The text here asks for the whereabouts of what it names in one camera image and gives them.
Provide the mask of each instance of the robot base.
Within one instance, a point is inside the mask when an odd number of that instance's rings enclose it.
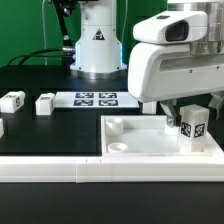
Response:
[[[125,77],[128,74],[127,69],[119,70],[111,73],[93,73],[93,72],[82,72],[71,70],[72,75],[75,75],[84,79],[92,79],[92,80],[106,80],[106,79],[117,79],[120,77]]]

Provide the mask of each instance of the black table surface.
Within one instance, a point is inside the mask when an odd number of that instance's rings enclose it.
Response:
[[[1,68],[0,95],[16,90],[23,90],[26,93],[25,106],[14,115],[1,115],[4,121],[7,121],[6,135],[0,144],[1,156],[100,155],[99,139],[96,139],[100,132],[100,116],[139,113],[138,110],[59,110],[44,119],[35,115],[34,102],[41,93],[126,91],[125,77],[99,82],[77,79],[57,66]],[[84,122],[85,130],[88,129],[88,133],[92,135],[91,150],[89,147],[85,150],[87,146],[85,141],[76,145],[79,138],[87,137],[85,132],[78,128],[80,121],[83,120],[87,120]],[[220,145],[223,144],[223,127],[222,119],[210,125],[212,135]],[[67,132],[67,129],[73,130],[75,135]],[[60,136],[65,135],[67,141],[64,138],[58,140]],[[52,144],[58,147],[49,148]],[[223,222],[224,183],[0,184],[0,223],[2,224],[221,224]]]

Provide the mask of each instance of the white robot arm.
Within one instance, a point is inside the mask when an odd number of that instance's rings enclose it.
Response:
[[[150,102],[223,91],[223,15],[223,0],[169,0],[168,11],[137,24],[129,92]]]
[[[122,44],[117,39],[117,0],[48,0],[58,15],[65,51],[73,54],[63,16],[70,16],[76,5],[81,9],[81,37],[75,44],[72,73],[89,79],[111,79],[127,69],[122,61]]]

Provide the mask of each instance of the green wall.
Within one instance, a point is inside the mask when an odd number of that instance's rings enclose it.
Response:
[[[117,0],[117,35],[121,38],[125,0]],[[42,0],[13,0],[0,3],[0,67],[18,55],[29,54],[44,48],[42,28]],[[133,39],[134,24],[164,11],[165,0],[129,0],[128,20],[124,36],[124,62],[128,62]],[[80,36],[80,10],[66,18],[69,35],[74,42]],[[53,5],[46,5],[47,47],[61,47],[61,33]],[[49,64],[60,64],[59,59],[49,59]],[[44,60],[35,58],[26,64],[44,64]]]

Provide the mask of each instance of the small white block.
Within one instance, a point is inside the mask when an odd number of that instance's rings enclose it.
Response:
[[[25,93],[9,92],[0,99],[0,109],[2,113],[15,113],[24,105]]]
[[[190,105],[180,108],[182,117],[179,128],[178,143],[182,151],[201,152],[206,145],[209,110]]]
[[[4,135],[3,120],[0,119],[0,138]]]
[[[157,102],[143,103],[142,113],[143,114],[156,114]]]
[[[41,94],[35,104],[36,115],[51,115],[55,108],[55,94]]]

